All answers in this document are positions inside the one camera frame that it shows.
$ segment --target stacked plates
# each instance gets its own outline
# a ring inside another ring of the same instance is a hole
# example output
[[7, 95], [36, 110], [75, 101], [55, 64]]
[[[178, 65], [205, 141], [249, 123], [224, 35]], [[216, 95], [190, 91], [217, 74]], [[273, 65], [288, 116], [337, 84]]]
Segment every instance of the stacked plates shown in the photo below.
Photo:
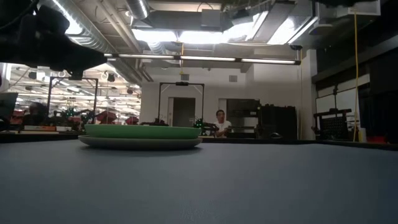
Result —
[[201, 143], [198, 128], [114, 124], [86, 124], [85, 128], [88, 135], [79, 140], [91, 147], [177, 150]]

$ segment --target gray table surface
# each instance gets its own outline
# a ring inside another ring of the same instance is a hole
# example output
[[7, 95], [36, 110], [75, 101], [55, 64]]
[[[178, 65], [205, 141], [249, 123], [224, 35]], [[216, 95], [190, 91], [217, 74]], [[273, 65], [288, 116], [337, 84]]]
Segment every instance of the gray table surface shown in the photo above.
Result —
[[398, 152], [0, 144], [0, 223], [398, 223]]

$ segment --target white shirt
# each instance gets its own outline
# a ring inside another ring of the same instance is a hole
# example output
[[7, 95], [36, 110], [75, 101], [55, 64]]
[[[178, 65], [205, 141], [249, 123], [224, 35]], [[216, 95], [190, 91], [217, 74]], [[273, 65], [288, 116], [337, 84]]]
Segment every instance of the white shirt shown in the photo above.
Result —
[[219, 129], [218, 131], [224, 131], [226, 128], [232, 126], [231, 122], [229, 121], [224, 121], [224, 123], [220, 124], [218, 121], [214, 122], [214, 124], [217, 126], [217, 128]]

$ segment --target green plate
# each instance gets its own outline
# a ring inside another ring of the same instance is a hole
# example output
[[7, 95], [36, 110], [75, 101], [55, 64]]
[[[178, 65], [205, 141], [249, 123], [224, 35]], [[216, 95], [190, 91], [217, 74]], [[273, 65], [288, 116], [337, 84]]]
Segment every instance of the green plate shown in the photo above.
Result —
[[180, 128], [167, 126], [86, 124], [86, 132], [97, 138], [129, 139], [196, 139], [200, 128]]

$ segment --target door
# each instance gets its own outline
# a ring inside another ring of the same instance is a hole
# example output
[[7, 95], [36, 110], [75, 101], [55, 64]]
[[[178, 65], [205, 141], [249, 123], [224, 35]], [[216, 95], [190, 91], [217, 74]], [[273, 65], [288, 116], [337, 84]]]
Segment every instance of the door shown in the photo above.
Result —
[[195, 99], [174, 98], [173, 126], [192, 127], [195, 122]]

